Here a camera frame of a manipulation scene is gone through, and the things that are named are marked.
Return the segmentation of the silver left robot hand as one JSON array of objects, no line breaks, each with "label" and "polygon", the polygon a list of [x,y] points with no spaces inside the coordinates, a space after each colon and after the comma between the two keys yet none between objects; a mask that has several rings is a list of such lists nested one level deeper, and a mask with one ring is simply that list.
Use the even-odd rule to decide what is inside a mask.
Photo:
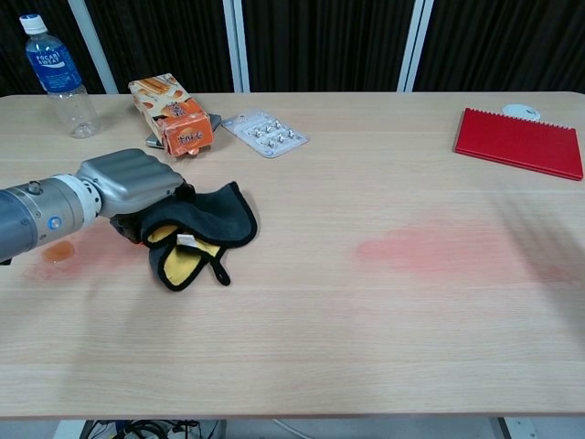
[{"label": "silver left robot hand", "polygon": [[139,214],[184,184],[183,177],[169,165],[137,148],[85,160],[75,177],[97,190],[101,200],[98,215],[109,219],[133,243],[141,241]]}]

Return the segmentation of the black and yellow cloth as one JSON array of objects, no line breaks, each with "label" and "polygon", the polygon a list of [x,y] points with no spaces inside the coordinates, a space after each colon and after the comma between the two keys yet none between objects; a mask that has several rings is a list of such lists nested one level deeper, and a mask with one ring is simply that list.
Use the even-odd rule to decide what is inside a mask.
[{"label": "black and yellow cloth", "polygon": [[207,265],[220,284],[230,285],[221,258],[227,250],[251,242],[257,228],[237,183],[211,193],[196,193],[186,185],[145,211],[139,237],[149,248],[154,275],[167,289],[178,292]]}]

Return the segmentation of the orange snack box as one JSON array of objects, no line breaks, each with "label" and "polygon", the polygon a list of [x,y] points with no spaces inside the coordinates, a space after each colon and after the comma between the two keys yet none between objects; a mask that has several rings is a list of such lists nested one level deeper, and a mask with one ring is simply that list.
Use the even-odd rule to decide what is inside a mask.
[{"label": "orange snack box", "polygon": [[132,80],[128,88],[135,107],[169,155],[197,155],[213,144],[210,115],[171,73]]}]

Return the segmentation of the orange liquid puddle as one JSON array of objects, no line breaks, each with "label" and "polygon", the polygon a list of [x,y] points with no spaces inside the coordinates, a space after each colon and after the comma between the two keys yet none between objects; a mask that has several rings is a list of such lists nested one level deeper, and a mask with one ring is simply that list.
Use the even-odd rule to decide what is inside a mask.
[{"label": "orange liquid puddle", "polygon": [[75,255],[75,247],[69,241],[60,241],[42,252],[42,258],[47,263],[64,262]]}]

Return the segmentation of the clear plastic drink bottle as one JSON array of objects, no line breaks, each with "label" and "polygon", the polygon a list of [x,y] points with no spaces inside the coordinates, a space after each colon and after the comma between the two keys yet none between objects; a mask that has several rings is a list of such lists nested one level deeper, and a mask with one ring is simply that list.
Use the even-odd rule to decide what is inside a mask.
[{"label": "clear plastic drink bottle", "polygon": [[27,59],[67,134],[78,139],[95,135],[99,119],[68,48],[48,33],[41,15],[22,15],[19,22],[28,35]]}]

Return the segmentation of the clear blister pack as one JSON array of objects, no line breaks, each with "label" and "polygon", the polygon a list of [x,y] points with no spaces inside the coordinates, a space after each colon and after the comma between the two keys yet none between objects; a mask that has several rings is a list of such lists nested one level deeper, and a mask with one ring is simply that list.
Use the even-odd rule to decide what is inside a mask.
[{"label": "clear blister pack", "polygon": [[309,142],[282,119],[262,110],[240,112],[224,119],[222,126],[264,158],[277,158]]}]

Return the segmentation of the red spiral notebook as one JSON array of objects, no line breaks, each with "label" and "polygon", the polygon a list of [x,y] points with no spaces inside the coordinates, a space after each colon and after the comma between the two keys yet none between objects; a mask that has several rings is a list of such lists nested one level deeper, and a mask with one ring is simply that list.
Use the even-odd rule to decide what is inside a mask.
[{"label": "red spiral notebook", "polygon": [[554,177],[584,178],[576,130],[553,123],[467,108],[454,151]]}]

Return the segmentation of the white round disc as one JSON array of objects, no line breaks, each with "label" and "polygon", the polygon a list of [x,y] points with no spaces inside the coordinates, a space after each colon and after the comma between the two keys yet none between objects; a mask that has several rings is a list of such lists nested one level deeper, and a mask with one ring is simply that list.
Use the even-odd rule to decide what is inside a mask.
[{"label": "white round disc", "polygon": [[514,117],[528,121],[537,122],[541,119],[540,112],[537,111],[535,108],[519,103],[511,103],[505,105],[502,108],[502,113],[508,117]]}]

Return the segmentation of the white partition post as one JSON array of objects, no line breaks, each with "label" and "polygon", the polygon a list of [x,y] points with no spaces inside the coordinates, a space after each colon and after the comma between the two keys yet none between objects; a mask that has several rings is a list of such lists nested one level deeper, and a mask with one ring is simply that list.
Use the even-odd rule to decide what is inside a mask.
[{"label": "white partition post", "polygon": [[236,93],[250,93],[250,74],[242,0],[222,0],[229,60]]},{"label": "white partition post", "polygon": [[434,0],[414,0],[397,92],[413,92]]},{"label": "white partition post", "polygon": [[118,87],[85,0],[68,0],[68,4],[105,92],[118,94]]}]

